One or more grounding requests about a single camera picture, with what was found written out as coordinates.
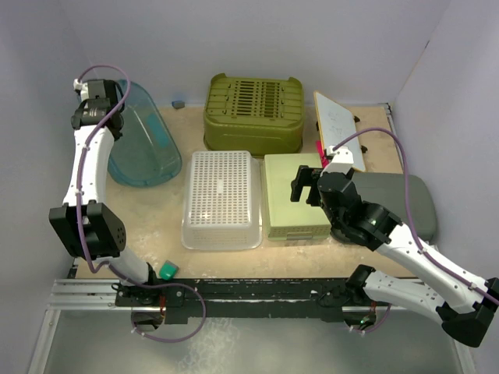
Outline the light green plastic basket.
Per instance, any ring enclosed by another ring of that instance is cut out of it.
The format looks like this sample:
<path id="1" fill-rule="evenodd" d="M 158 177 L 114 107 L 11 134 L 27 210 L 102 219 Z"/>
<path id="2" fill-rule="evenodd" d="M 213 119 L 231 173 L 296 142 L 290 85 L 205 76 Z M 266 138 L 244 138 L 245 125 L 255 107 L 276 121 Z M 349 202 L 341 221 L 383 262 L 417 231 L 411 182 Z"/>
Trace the light green plastic basket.
<path id="1" fill-rule="evenodd" d="M 318 240 L 329 236 L 331 225 L 321 208 L 306 203 L 309 188 L 297 203 L 291 201 L 291 183 L 300 166 L 321 166 L 317 153 L 268 154 L 262 169 L 263 215 L 271 241 Z"/>

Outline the teal transparent basket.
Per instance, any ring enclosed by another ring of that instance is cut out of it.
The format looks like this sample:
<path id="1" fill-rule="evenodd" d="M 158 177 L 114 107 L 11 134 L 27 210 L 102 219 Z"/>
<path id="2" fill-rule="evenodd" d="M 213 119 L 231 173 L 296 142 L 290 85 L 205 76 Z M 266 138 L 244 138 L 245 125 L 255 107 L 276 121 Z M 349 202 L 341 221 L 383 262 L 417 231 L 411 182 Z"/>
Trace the teal transparent basket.
<path id="1" fill-rule="evenodd" d="M 182 169 L 182 157 L 150 94 L 139 84 L 118 81 L 130 89 L 122 112 L 122 136 L 115 141 L 108 173 L 120 185 L 146 188 L 173 179 Z"/>

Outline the olive green plastic tub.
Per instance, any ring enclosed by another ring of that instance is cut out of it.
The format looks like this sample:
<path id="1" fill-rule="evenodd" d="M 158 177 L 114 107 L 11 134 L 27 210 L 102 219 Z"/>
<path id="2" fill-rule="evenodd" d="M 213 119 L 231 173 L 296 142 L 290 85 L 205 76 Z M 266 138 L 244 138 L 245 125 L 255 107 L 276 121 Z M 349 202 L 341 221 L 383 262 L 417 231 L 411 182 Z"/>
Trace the olive green plastic tub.
<path id="1" fill-rule="evenodd" d="M 298 153 L 303 146 L 305 104 L 296 78 L 256 79 L 217 74 L 203 110 L 209 150 L 246 150 L 254 157 Z"/>

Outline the white perforated plastic basket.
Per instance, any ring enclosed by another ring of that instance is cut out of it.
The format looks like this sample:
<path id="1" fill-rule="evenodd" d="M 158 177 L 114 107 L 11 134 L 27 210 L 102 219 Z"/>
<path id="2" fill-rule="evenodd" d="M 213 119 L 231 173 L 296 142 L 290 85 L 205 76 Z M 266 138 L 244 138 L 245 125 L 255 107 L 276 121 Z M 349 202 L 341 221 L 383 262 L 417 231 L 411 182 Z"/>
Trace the white perforated plastic basket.
<path id="1" fill-rule="evenodd" d="M 250 152 L 197 151 L 186 175 L 181 242 L 199 251 L 262 242 L 260 165 Z"/>

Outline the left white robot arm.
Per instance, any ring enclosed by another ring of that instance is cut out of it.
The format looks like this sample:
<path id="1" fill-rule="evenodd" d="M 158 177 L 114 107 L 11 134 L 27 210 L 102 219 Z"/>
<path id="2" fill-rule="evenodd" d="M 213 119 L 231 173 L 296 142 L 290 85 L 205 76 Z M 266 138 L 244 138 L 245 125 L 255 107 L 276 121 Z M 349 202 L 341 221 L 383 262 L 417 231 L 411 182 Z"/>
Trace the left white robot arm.
<path id="1" fill-rule="evenodd" d="M 91 273 L 107 267 L 142 305 L 160 298 L 152 268 L 126 244 L 124 223 L 106 205 L 111 149 L 122 135 L 125 92 L 113 80 L 76 80 L 80 104 L 71 117 L 75 141 L 73 170 L 62 205 L 49 222 L 68 254 L 86 261 Z"/>

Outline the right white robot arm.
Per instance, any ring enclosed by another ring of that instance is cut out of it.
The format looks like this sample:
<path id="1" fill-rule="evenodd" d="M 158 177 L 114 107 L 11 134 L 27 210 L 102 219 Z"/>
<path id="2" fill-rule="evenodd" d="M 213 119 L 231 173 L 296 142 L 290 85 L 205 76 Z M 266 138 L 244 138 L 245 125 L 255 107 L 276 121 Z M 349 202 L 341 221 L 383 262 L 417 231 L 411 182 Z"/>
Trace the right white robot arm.
<path id="1" fill-rule="evenodd" d="M 326 172 L 301 165 L 291 183 L 291 200 L 306 200 L 324 211 L 333 229 L 349 241 L 392 259 L 419 279 L 397 280 L 360 265 L 347 281 L 348 299 L 401 306 L 432 319 L 454 340 L 481 345 L 498 310 L 498 279 L 488 280 L 456 265 L 428 244 L 401 218 L 377 203 L 361 199 L 352 173 Z"/>

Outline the pink plastic clip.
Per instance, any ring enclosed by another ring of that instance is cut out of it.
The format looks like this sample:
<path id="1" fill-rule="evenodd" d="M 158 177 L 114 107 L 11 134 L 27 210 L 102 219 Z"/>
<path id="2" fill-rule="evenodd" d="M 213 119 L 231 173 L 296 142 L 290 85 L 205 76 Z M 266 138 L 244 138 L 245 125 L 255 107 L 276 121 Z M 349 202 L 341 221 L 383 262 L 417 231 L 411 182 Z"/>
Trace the pink plastic clip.
<path id="1" fill-rule="evenodd" d="M 317 140 L 315 142 L 317 152 L 320 156 L 320 162 L 323 168 L 325 168 L 328 165 L 328 159 L 326 158 L 324 154 L 324 149 L 322 148 L 322 142 L 320 140 Z"/>

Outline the small grey blue block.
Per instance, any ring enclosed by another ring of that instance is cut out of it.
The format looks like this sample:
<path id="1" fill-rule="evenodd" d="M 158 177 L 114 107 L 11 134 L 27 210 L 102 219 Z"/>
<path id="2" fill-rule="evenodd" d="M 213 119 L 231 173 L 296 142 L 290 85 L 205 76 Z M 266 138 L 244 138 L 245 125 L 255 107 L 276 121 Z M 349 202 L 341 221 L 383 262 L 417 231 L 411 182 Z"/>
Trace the small grey blue block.
<path id="1" fill-rule="evenodd" d="M 179 110 L 186 106 L 186 95 L 184 93 L 175 93 L 172 97 L 171 106 L 175 110 Z"/>

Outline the teal green sponge block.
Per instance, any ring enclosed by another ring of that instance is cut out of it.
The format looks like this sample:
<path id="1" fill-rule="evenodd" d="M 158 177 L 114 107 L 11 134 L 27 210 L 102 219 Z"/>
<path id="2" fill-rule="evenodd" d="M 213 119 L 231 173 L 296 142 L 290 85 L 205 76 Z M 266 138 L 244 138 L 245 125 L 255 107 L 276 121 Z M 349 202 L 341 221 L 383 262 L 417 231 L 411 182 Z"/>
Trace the teal green sponge block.
<path id="1" fill-rule="evenodd" d="M 179 267 L 173 262 L 166 260 L 159 270 L 159 277 L 164 281 L 169 281 L 178 273 Z"/>

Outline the white board yellow frame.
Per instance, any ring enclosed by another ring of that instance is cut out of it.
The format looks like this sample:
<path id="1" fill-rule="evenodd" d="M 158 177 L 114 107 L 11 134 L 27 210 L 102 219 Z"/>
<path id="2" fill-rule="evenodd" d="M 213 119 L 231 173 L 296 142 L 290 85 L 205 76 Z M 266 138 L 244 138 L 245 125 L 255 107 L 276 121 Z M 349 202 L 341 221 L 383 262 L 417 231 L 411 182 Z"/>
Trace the white board yellow frame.
<path id="1" fill-rule="evenodd" d="M 313 93 L 313 97 L 323 154 L 323 167 L 327 167 L 331 160 L 335 158 L 339 162 L 342 158 L 341 150 L 347 150 L 352 156 L 352 167 L 356 171 L 366 172 L 363 153 L 357 138 L 348 141 L 344 146 L 340 147 L 340 150 L 333 151 L 334 146 L 356 133 L 356 117 L 354 114 L 318 91 Z"/>

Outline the aluminium frame rail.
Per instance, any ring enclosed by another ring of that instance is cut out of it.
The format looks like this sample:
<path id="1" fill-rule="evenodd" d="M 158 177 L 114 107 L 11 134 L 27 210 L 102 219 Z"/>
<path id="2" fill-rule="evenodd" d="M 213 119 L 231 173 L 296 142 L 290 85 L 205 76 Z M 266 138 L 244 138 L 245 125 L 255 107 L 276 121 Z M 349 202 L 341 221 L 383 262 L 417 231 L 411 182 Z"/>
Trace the aluminium frame rail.
<path id="1" fill-rule="evenodd" d="M 58 279 L 49 295 L 29 373 L 119 373 L 131 352 L 132 308 L 113 280 Z"/>

